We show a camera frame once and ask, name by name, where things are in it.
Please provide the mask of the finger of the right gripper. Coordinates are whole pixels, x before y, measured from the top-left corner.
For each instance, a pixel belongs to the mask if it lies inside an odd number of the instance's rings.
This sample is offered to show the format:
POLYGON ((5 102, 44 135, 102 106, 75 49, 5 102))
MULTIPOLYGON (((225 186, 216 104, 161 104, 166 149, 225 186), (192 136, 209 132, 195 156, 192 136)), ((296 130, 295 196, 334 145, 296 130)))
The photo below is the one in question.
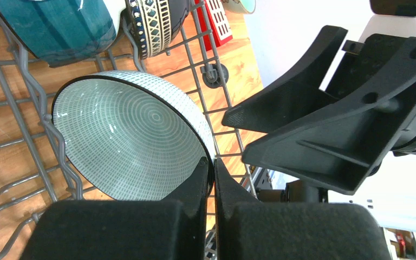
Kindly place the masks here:
POLYGON ((325 25, 303 56, 260 92, 229 108, 222 125, 270 133, 338 99, 320 89, 347 29, 325 25))
POLYGON ((312 182, 315 186, 353 195, 382 163, 343 147, 337 122, 350 116, 344 103, 326 105, 247 145, 242 160, 312 182))

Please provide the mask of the grey wire dish rack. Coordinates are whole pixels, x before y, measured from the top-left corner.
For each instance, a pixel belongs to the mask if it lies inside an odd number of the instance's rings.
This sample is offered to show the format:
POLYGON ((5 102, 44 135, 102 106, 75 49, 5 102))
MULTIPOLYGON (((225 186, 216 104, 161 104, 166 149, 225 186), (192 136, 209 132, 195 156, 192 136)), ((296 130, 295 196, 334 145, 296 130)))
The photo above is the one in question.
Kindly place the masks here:
POLYGON ((221 1, 0 1, 0 259, 49 204, 159 200, 208 150, 250 187, 220 124, 221 1))

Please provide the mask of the mint green flower bowl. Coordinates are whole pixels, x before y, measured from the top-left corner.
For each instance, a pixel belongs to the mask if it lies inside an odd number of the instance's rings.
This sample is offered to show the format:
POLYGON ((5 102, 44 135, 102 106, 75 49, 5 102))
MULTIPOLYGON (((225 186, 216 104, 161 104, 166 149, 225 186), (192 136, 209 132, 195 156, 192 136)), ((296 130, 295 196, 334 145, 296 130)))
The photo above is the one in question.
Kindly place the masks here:
POLYGON ((253 14, 256 0, 222 0, 225 10, 236 14, 253 14))

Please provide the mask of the light teal checked bowl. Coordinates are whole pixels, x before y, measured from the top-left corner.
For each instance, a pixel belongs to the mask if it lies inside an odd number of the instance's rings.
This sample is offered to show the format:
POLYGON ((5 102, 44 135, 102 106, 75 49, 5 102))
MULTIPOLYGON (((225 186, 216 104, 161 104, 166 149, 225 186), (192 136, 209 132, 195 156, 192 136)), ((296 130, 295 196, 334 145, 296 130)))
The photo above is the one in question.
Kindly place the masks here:
POLYGON ((200 158, 216 157, 199 107, 152 74, 111 70, 77 77, 58 90, 51 113, 73 167, 115 200, 161 200, 200 158))

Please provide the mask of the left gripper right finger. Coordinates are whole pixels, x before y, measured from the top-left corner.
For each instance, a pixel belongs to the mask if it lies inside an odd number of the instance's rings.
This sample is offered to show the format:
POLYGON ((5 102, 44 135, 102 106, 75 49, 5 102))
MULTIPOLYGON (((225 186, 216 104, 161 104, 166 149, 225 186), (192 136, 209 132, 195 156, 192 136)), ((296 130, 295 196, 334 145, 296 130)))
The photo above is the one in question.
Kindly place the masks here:
POLYGON ((214 161, 218 259, 390 259, 383 232, 356 204, 264 203, 214 161))

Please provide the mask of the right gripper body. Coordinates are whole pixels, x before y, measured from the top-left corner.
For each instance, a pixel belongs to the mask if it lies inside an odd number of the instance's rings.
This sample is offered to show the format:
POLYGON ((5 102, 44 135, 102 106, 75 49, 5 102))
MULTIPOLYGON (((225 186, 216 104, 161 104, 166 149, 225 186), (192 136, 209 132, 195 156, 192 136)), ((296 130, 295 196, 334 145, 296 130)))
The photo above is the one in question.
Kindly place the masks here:
POLYGON ((374 34, 347 50, 327 92, 350 112, 336 125, 344 148, 366 159, 416 155, 416 37, 374 34))

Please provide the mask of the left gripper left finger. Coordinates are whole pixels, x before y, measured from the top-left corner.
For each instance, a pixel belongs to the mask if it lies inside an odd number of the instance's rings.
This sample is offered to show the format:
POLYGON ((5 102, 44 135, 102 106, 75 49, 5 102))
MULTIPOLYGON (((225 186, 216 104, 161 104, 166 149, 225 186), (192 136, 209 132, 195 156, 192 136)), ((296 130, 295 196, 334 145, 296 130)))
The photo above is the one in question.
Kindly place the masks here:
POLYGON ((47 208, 21 259, 203 259, 209 160, 159 201, 66 200, 47 208))

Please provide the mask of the dark patterned bowl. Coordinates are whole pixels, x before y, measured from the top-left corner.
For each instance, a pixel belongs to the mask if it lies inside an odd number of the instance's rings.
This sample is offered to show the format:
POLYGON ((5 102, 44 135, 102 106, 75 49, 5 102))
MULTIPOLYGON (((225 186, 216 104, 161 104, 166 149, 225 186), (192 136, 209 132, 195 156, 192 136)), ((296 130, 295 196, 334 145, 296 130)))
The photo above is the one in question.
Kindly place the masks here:
POLYGON ((126 0, 127 29, 138 47, 139 58, 156 56, 169 47, 189 15, 188 0, 126 0))

